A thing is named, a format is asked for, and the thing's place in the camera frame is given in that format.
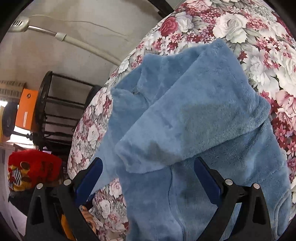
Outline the person's hand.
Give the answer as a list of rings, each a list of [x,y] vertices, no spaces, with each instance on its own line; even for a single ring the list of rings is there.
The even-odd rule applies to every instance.
[[[85,218],[88,225],[91,227],[94,233],[96,233],[96,223],[94,222],[93,216],[90,214],[90,212],[87,210],[85,206],[80,206],[80,211]]]

